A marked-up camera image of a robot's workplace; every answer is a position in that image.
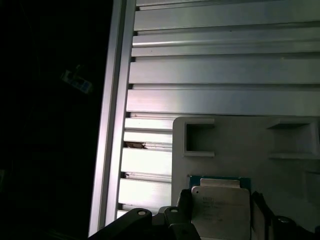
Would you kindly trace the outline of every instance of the dark background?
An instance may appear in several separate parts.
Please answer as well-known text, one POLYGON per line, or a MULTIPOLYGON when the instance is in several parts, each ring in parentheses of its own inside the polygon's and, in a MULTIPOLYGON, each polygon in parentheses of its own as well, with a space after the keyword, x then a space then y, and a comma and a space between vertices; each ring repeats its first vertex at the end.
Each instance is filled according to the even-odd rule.
POLYGON ((0 239, 85 239, 112 2, 0 0, 0 10, 0 239), (91 94, 60 79, 78 64, 91 94))

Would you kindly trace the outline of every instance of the metal surface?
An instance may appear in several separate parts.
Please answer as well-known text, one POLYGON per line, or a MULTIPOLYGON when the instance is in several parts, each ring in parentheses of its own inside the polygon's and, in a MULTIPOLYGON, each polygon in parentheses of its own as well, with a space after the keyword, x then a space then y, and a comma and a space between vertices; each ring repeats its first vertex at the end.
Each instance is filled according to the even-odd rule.
POLYGON ((124 141, 126 142, 148 142, 148 143, 172 143, 172 134, 169 132, 140 132, 125 131, 124 141))
POLYGON ((131 84, 319 84, 320 59, 189 59, 131 63, 131 84))
POLYGON ((137 7, 149 6, 149 5, 161 5, 161 4, 175 4, 175 3, 186 3, 186 2, 204 2, 208 0, 137 0, 137 7))
POLYGON ((114 131, 112 139, 112 152, 110 159, 110 175, 108 185, 108 196, 106 202, 105 224, 116 219, 119 178, 121 172, 121 159, 124 138, 124 126, 127 104, 127 89, 129 82, 129 70, 131 61, 131 48, 133 39, 133 22, 135 19, 136 1, 129 0, 126 3, 124 34, 121 51, 121 62, 119 72, 119 83, 117 89, 116 109, 114 116, 114 131))
MULTIPOLYGON (((95 178, 95 189, 103 192, 103 165, 111 161, 114 184, 109 185, 108 223, 117 210, 126 210, 124 206, 139 203, 146 207, 162 200, 154 207, 157 210, 170 203, 167 188, 171 185, 158 186, 164 186, 161 181, 171 175, 171 131, 176 117, 320 116, 320 1, 137 0, 137 8, 135 1, 127 2, 122 75, 117 102, 112 105, 117 110, 116 119, 101 115, 100 132, 106 118, 116 124, 113 139, 106 141, 100 134, 98 156, 100 150, 110 153, 113 145, 112 159, 97 157, 100 162, 95 178), (140 142, 146 149, 124 148, 124 141, 140 142), (117 201, 120 176, 124 178, 121 181, 130 183, 120 184, 125 205, 117 201), (152 196, 128 194, 141 191, 144 184, 147 192, 152 189, 152 196)), ((266 168, 275 172, 288 168, 287 163, 272 163, 266 168)), ((304 162, 303 166, 309 172, 320 171, 319 161, 304 162)), ((297 196, 299 190, 302 187, 290 188, 297 196)), ((303 191, 304 200, 314 202, 314 194, 303 191)), ((94 206, 102 216, 105 211, 100 206, 105 207, 106 201, 96 198, 98 201, 100 205, 94 206)), ((288 198, 287 207, 294 208, 295 201, 288 198)), ((312 211, 318 210, 310 203, 307 211, 299 214, 307 218, 305 212, 312 211)), ((319 219, 313 217, 310 222, 319 219)))
POLYGON ((175 46, 175 47, 142 47, 133 48, 133 57, 143 56, 181 56, 181 55, 221 55, 221 54, 276 54, 276 53, 309 53, 319 52, 320 43, 314 41, 302 42, 271 42, 220 44, 218 46, 175 46))
POLYGON ((173 120, 155 120, 155 119, 125 119, 125 129, 127 130, 160 130, 172 132, 173 120))
POLYGON ((314 90, 129 90, 128 112, 320 116, 314 90))
POLYGON ((170 151, 124 148, 121 171, 171 176, 171 159, 170 151))
POLYGON ((266 29, 235 29, 210 31, 203 29, 194 32, 172 32, 166 34, 146 34, 133 37, 134 48, 178 47, 187 45, 216 45, 216 44, 263 44, 283 42, 319 41, 319 27, 284 28, 274 26, 266 29))
POLYGON ((318 0, 280 0, 166 8, 137 11, 134 30, 310 22, 320 20, 319 12, 318 0))
POLYGON ((115 117, 120 56, 123 36, 124 5, 114 1, 106 60, 100 129, 96 153, 93 193, 91 202, 89 237, 105 226, 106 200, 110 173, 110 156, 115 117))
POLYGON ((120 180, 120 204, 157 208, 171 205, 171 184, 138 180, 120 180))

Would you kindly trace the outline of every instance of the metal slat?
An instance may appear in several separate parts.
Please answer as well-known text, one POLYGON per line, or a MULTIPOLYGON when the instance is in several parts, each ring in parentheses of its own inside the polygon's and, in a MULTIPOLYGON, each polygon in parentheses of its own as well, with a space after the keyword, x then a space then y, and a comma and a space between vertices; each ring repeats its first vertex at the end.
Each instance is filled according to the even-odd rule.
POLYGON ((171 176, 169 175, 158 175, 150 173, 140 173, 140 172, 126 172, 124 174, 125 179, 139 180, 139 181, 149 181, 155 183, 171 183, 171 176))
POLYGON ((171 184, 120 179, 120 204, 159 209, 171 205, 171 184))
POLYGON ((284 24, 320 20, 318 0, 281 0, 137 11, 134 30, 284 24))
POLYGON ((136 6, 152 6, 162 4, 179 4, 179 3, 191 3, 191 2, 208 2, 208 0, 137 0, 136 6))
POLYGON ((320 94, 316 90, 129 90, 126 109, 128 112, 320 116, 320 94))
POLYGON ((168 46, 133 48, 133 57, 181 56, 181 55, 222 55, 222 54, 276 54, 276 53, 312 53, 320 52, 320 42, 277 42, 248 43, 233 45, 206 46, 168 46))
POLYGON ((172 153, 169 151, 124 148, 121 171, 171 176, 172 153))
POLYGON ((134 48, 214 44, 262 44, 320 40, 319 27, 255 30, 194 31, 134 36, 134 48))
POLYGON ((172 144, 172 133, 125 131, 123 140, 125 142, 172 144))
POLYGON ((129 82, 131 84, 320 84, 319 66, 320 59, 284 57, 132 62, 129 82))
POLYGON ((127 130, 155 130, 172 132, 173 122, 173 120, 126 118, 124 127, 127 130))

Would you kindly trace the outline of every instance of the rectangular slot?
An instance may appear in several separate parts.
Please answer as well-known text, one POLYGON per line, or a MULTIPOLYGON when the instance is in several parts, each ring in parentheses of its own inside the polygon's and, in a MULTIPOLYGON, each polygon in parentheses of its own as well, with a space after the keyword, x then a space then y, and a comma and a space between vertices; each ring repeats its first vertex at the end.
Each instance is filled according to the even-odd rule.
POLYGON ((185 127, 185 156, 214 157, 213 123, 188 123, 185 127))
POLYGON ((278 119, 273 131, 273 159, 318 159, 318 124, 312 119, 278 119))

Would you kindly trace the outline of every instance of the aluminum panel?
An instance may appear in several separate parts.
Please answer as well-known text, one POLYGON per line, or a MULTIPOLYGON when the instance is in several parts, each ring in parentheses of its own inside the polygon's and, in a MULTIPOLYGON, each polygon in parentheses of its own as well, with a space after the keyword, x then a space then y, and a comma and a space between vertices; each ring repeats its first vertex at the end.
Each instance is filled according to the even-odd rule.
POLYGON ((120 179, 120 204, 159 209, 171 204, 171 184, 120 179))
POLYGON ((262 44, 320 40, 319 27, 276 29, 194 31, 163 34, 146 34, 133 37, 134 48, 175 47, 214 44, 262 44))
POLYGON ((284 24, 320 20, 318 0, 281 0, 137 11, 134 30, 284 24))
POLYGON ((172 132, 173 120, 126 118, 125 129, 127 130, 155 130, 172 132))
POLYGON ((172 133, 125 131, 125 142, 172 144, 172 133))
POLYGON ((129 82, 131 84, 320 84, 319 66, 320 59, 285 57, 132 62, 129 82))
POLYGON ((320 94, 303 90, 129 90, 128 112, 320 116, 320 94))
POLYGON ((124 148, 121 171, 171 176, 172 153, 169 151, 124 148))

